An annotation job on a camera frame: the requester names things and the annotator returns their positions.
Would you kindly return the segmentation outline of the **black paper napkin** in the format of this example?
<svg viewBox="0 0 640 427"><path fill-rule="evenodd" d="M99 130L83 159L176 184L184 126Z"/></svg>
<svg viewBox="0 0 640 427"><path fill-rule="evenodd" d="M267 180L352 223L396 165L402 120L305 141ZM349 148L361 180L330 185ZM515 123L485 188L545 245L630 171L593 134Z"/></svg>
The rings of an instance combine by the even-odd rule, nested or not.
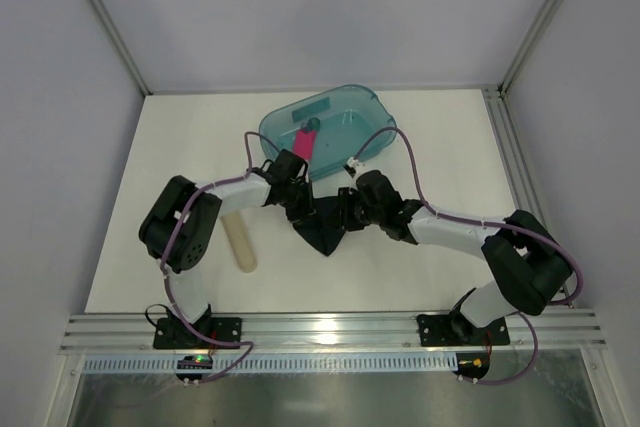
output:
<svg viewBox="0 0 640 427"><path fill-rule="evenodd" d="M337 196L314 198L310 212L290 221L296 233L325 257L335 252L346 234L338 223L337 209Z"/></svg>

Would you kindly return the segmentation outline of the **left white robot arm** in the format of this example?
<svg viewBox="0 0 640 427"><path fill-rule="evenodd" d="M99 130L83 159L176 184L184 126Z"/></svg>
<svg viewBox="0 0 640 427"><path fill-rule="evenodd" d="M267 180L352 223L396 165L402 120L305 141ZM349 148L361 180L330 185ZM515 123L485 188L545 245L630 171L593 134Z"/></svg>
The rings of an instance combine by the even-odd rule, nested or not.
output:
<svg viewBox="0 0 640 427"><path fill-rule="evenodd" d="M251 166L239 177L203 185L181 175L168 181L138 237L159 261L170 308L183 323L195 324L210 308L198 264L219 218L269 205L311 213L307 170L303 158L283 149L275 160Z"/></svg>

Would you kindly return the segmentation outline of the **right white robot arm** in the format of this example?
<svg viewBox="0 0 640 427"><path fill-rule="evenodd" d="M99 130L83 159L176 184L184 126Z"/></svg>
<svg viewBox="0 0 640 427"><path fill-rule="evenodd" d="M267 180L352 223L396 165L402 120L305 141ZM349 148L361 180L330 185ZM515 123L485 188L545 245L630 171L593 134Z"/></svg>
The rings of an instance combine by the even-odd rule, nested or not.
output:
<svg viewBox="0 0 640 427"><path fill-rule="evenodd" d="M402 198L378 170L361 163L344 169L353 183L338 193L342 230L376 225L392 240L448 248L488 265L492 281L466 293L432 328L444 341L471 345L482 341L492 322L509 314L541 314L572 273L555 240L527 211L498 220L463 218Z"/></svg>

